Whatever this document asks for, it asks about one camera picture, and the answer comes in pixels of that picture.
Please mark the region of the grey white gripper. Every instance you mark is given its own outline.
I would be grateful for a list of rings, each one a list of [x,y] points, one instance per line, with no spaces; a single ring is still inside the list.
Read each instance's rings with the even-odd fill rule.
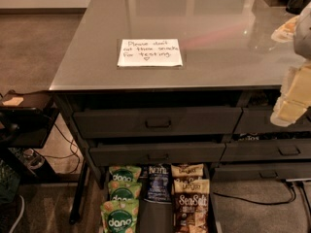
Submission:
[[[311,59],[311,2],[299,16],[292,17],[276,29],[271,39],[280,43],[294,40],[294,52],[305,59]],[[280,91],[270,121],[274,125],[288,127],[295,124],[311,107],[311,65],[291,67]]]

